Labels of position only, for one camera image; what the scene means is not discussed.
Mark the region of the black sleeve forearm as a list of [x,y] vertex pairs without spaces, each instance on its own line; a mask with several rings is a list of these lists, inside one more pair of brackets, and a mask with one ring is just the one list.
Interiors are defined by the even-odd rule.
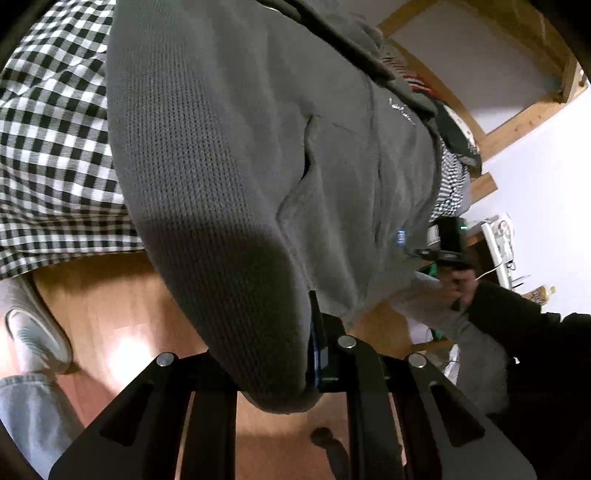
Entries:
[[544,313],[480,284],[468,319],[508,356],[508,405],[489,417],[539,479],[590,477],[590,317]]

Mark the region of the person right hand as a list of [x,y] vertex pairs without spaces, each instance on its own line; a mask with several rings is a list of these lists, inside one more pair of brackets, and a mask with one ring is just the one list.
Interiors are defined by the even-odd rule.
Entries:
[[438,271],[437,299],[453,311],[465,310],[473,301],[479,281],[473,269]]

